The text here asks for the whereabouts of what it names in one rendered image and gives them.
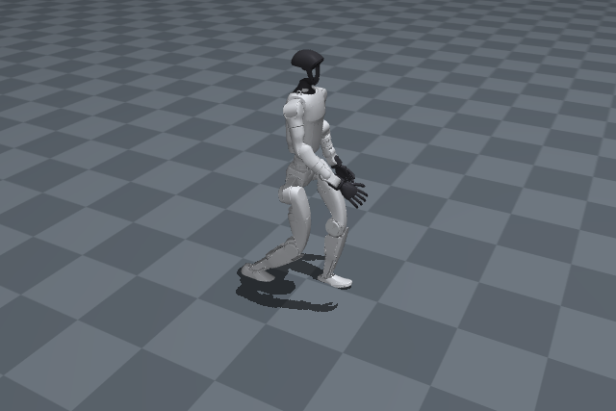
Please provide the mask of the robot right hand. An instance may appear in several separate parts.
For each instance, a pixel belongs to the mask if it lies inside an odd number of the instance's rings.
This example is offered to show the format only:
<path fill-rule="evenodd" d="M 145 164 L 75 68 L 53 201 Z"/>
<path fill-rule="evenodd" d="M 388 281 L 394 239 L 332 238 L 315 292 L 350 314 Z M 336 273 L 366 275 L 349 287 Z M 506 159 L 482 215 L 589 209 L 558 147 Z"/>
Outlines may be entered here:
<path fill-rule="evenodd" d="M 366 199 L 362 195 L 360 195 L 359 193 L 363 194 L 364 196 L 368 196 L 368 195 L 365 192 L 363 192 L 363 191 L 361 191 L 361 190 L 359 190 L 357 188 L 357 187 L 365 188 L 364 184 L 345 182 L 345 179 L 343 179 L 339 175 L 337 175 L 337 174 L 334 174 L 334 175 L 339 177 L 342 181 L 341 181 L 341 183 L 339 184 L 339 186 L 337 188 L 335 188 L 331 184 L 327 183 L 331 188 L 333 188 L 336 191 L 340 190 L 342 195 L 343 195 L 343 197 L 346 200 L 349 200 L 349 202 L 351 202 L 357 209 L 358 209 L 358 205 L 351 198 L 353 198 L 355 201 L 357 201 L 360 205 L 363 205 L 363 203 L 358 198 L 356 198 L 355 195 L 358 196 L 359 198 L 361 198 L 364 202 L 366 202 Z M 357 186 L 357 187 L 355 187 L 355 186 Z M 359 192 L 359 193 L 357 193 L 357 192 Z"/>

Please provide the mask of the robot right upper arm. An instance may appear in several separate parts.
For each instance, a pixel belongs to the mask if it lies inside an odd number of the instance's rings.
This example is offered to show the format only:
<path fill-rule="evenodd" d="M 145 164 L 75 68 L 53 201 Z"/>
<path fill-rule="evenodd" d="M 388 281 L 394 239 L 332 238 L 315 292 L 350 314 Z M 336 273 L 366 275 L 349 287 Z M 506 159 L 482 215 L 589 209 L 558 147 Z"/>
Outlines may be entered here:
<path fill-rule="evenodd" d="M 290 100 L 283 107 L 283 115 L 288 123 L 295 155 L 297 156 L 298 159 L 301 159 L 298 153 L 299 148 L 302 145 L 308 145 L 303 142 L 303 138 L 305 135 L 303 120 L 302 120 L 304 116 L 304 109 L 301 104 L 301 100 L 300 99 Z"/>

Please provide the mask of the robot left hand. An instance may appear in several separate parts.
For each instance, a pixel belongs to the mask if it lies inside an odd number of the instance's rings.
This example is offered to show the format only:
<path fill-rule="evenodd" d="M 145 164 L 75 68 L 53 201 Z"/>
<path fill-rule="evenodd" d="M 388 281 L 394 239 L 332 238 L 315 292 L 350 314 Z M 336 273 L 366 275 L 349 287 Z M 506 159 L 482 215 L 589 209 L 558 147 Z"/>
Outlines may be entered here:
<path fill-rule="evenodd" d="M 346 166 L 342 166 L 342 161 L 340 160 L 340 158 L 335 155 L 334 157 L 337 165 L 332 166 L 332 168 L 335 168 L 336 174 L 339 175 L 340 177 L 343 177 L 343 179 L 345 179 L 345 182 L 350 182 L 354 183 L 355 176 L 353 174 L 353 172 L 348 169 Z"/>

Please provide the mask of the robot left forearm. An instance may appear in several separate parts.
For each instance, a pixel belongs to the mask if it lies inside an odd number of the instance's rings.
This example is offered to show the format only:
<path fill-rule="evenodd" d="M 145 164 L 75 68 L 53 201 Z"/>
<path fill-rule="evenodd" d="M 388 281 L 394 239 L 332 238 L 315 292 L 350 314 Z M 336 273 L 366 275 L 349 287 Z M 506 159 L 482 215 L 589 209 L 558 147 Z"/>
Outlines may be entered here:
<path fill-rule="evenodd" d="M 328 132 L 326 132 L 324 135 L 321 136 L 321 149 L 322 149 L 322 155 L 325 157 L 327 163 L 330 166 L 337 165 L 334 159 L 335 155 L 337 154 L 336 154 L 335 148 L 333 147 L 333 144 L 331 141 L 330 129 Z"/>

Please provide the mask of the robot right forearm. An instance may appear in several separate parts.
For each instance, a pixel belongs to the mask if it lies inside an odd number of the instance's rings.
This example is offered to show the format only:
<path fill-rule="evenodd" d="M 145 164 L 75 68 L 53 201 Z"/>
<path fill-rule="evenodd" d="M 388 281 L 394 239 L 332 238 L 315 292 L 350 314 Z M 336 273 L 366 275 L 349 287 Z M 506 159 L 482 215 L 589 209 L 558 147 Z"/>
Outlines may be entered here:
<path fill-rule="evenodd" d="M 309 145 L 302 145 L 299 148 L 299 156 L 308 169 L 311 169 L 322 181 L 325 181 L 335 188 L 341 183 L 341 179 L 333 174 L 329 168 L 325 168 L 325 165 Z"/>

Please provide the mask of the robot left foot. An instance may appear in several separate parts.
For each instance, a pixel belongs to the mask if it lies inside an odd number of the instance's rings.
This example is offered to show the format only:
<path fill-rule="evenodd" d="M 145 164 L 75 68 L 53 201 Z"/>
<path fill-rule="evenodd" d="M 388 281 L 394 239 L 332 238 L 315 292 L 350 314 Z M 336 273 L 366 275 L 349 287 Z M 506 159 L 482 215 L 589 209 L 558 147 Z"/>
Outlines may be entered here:
<path fill-rule="evenodd" d="M 328 277 L 328 274 L 327 274 L 327 277 Z M 343 278 L 343 277 L 338 276 L 338 275 L 336 275 L 334 273 L 332 273 L 330 275 L 330 277 L 327 278 L 327 279 L 326 278 L 324 279 L 322 277 L 322 274 L 320 274 L 317 278 L 318 278 L 319 281 L 327 283 L 327 284 L 329 284 L 329 285 L 331 285 L 331 286 L 333 286 L 335 288 L 344 288 L 344 287 L 348 287 L 348 286 L 350 286 L 352 284 L 352 280 Z"/>

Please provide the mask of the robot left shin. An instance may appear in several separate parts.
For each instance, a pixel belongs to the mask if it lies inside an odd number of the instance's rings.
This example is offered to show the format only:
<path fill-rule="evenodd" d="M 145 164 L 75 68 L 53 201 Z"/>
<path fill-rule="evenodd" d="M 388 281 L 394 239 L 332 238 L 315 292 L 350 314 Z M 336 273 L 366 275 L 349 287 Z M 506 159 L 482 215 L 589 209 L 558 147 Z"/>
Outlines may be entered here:
<path fill-rule="evenodd" d="M 327 278 L 329 278 L 330 275 L 333 273 L 334 269 L 336 268 L 338 260 L 345 246 L 348 228 L 340 236 L 332 236 L 328 234 L 324 238 L 324 249 L 323 250 L 325 254 L 325 260 L 324 260 L 324 268 L 323 268 L 323 274 L 322 274 L 322 277 L 324 279 L 327 277 L 327 274 L 328 274 Z"/>

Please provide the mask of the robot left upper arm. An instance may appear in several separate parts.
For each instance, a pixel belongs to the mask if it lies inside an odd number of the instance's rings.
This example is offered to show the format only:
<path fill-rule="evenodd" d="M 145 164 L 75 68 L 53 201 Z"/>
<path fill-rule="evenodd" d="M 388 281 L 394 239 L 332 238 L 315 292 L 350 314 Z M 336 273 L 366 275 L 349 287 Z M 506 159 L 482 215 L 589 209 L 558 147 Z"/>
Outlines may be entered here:
<path fill-rule="evenodd" d="M 319 89 L 321 89 L 321 91 L 322 91 L 322 93 L 323 93 L 323 96 L 324 96 L 324 107 L 325 107 L 325 101 L 326 101 L 326 97 L 327 97 L 327 90 L 326 90 L 326 89 L 323 89 L 323 88 L 319 88 Z M 324 114 L 325 114 L 325 113 L 324 113 Z M 325 120 L 323 120 L 322 134 L 321 134 L 321 135 L 324 135 L 326 132 L 328 132 L 328 131 L 329 131 L 329 129 L 330 129 L 330 127 L 329 127 L 328 122 L 327 122 L 327 121 L 325 121 Z"/>

